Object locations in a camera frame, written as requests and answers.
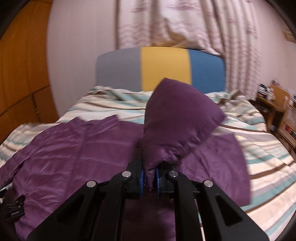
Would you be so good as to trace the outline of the purple quilted down jacket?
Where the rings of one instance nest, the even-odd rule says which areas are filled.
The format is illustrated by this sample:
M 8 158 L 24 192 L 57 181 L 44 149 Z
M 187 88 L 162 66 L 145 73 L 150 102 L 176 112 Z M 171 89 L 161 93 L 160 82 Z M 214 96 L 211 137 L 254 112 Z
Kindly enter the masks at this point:
M 17 235 L 29 234 L 89 180 L 110 180 L 134 159 L 144 159 L 146 185 L 163 161 L 194 181 L 212 180 L 237 205 L 250 203 L 250 180 L 233 133 L 215 135 L 225 114 L 193 86 L 163 79 L 147 102 L 144 123 L 113 115 L 74 118 L 38 134 L 1 167 L 5 199 L 24 196 Z

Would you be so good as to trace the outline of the wooden desk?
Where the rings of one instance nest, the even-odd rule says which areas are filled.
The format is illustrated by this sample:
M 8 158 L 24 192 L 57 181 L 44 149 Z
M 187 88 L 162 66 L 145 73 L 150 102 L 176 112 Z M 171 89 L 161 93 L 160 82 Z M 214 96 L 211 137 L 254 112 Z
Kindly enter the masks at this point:
M 257 97 L 250 103 L 262 114 L 268 132 L 275 133 L 280 126 L 285 110 L 274 101 Z

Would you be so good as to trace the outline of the striped bed duvet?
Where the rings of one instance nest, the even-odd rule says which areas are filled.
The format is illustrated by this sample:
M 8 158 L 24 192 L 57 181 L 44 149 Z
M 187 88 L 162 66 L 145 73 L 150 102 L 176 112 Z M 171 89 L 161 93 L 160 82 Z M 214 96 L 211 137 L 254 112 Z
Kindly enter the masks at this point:
M 56 123 L 23 124 L 1 144 L 1 167 L 44 130 L 74 118 L 102 120 L 116 115 L 121 121 L 144 123 L 147 102 L 154 91 L 133 92 L 97 86 Z M 275 240 L 295 211 L 295 162 L 282 143 L 265 130 L 259 111 L 239 91 L 211 92 L 209 97 L 225 114 L 215 135 L 233 133 L 241 147 L 250 180 L 250 203 L 242 209 Z

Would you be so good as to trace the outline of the grey yellow blue headboard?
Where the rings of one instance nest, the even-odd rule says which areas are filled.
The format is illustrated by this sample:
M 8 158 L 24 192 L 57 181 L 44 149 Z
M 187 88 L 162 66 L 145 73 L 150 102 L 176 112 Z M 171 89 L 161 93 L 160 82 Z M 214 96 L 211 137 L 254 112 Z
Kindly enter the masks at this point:
M 111 51 L 96 60 L 96 85 L 152 91 L 164 78 L 191 84 L 202 93 L 226 89 L 224 61 L 200 50 L 136 47 Z

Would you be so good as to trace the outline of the clutter on desk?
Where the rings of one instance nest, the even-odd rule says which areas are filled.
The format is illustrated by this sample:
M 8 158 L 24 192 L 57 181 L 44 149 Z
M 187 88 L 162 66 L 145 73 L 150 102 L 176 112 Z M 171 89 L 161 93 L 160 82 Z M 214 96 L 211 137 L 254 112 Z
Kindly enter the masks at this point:
M 261 83 L 257 89 L 257 96 L 272 100 L 277 104 L 283 104 L 290 100 L 290 94 L 279 84 L 276 78 L 271 81 L 269 86 Z

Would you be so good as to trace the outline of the wooden chair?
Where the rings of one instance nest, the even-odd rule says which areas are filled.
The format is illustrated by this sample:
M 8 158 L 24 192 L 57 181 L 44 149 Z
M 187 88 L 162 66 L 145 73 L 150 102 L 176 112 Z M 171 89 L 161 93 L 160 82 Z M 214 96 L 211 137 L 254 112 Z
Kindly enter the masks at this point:
M 277 137 L 291 156 L 295 159 L 295 99 L 287 106 L 280 126 L 277 130 Z

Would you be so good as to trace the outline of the pink patterned curtain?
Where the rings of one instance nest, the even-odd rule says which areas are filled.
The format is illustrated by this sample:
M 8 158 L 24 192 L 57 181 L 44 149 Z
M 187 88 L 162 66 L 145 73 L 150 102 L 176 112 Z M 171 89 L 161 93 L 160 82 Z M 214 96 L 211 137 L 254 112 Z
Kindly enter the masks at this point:
M 179 47 L 221 57 L 226 89 L 253 99 L 260 51 L 252 1 L 118 1 L 117 47 Z

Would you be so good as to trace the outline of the wooden wardrobe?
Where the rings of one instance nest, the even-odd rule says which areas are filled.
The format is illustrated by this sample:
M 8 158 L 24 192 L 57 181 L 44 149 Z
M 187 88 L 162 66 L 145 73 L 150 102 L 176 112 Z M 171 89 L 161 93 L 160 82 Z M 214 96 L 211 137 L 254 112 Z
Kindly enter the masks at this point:
M 1 1 L 1 141 L 24 123 L 58 119 L 49 81 L 47 30 L 53 1 Z

